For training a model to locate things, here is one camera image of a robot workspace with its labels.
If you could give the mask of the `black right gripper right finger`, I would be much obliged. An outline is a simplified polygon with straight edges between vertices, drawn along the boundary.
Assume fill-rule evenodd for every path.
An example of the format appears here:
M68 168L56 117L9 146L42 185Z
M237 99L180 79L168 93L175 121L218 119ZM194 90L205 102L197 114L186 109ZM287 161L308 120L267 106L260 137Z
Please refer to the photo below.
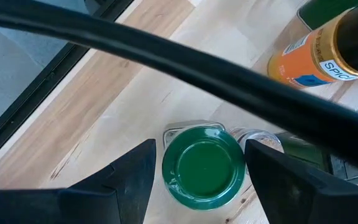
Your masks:
M358 185L254 139L245 161L270 224L358 224Z

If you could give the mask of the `green black pepper tin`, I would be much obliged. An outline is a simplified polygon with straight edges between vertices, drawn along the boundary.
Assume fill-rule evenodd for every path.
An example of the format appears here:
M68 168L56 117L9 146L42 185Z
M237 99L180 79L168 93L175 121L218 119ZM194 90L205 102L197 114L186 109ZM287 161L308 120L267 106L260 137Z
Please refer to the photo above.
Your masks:
M358 184L358 168L289 132L277 133L284 153L339 179Z
M297 16L309 30L315 30L347 9L358 6L358 0L308 0Z

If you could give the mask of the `small cork lid glass jar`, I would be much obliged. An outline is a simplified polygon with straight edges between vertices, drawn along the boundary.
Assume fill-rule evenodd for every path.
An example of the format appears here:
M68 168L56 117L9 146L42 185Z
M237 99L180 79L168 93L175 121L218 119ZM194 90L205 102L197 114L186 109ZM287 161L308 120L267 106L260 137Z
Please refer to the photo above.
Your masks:
M245 152L246 141L248 139L253 139L271 147L272 149L275 149L276 151L284 153L283 146L279 138L268 131L237 127L230 129L229 134L237 141L243 152Z

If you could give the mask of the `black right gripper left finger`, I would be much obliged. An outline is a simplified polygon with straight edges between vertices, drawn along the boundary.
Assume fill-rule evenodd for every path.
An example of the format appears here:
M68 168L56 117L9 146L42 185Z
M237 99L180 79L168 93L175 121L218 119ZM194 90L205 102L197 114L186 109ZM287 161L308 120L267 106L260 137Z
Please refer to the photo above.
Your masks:
M70 187L0 190L0 224L143 224L155 165L147 139Z

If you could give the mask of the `black metal rig frame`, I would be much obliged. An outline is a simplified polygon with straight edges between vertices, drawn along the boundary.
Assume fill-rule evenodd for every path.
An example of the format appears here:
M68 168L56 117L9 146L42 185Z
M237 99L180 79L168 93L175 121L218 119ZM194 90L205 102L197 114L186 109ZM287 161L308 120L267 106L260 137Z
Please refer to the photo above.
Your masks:
M88 51L0 27L0 149Z

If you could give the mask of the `orange label black lid jar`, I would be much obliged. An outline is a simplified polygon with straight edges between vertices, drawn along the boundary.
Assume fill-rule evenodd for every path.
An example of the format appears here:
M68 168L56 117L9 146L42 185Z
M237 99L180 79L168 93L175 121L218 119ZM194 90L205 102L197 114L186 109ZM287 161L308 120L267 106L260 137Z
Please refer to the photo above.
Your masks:
M358 6L274 53L267 71L295 88L358 79Z

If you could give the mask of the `green lid glass spice jar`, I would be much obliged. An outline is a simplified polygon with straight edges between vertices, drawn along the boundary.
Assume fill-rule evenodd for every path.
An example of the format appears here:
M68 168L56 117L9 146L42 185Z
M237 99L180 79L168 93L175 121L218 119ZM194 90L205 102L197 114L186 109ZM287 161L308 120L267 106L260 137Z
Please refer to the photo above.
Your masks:
M235 198L246 176L244 151L223 124L172 123L162 141L162 177L177 202L193 210L214 210Z

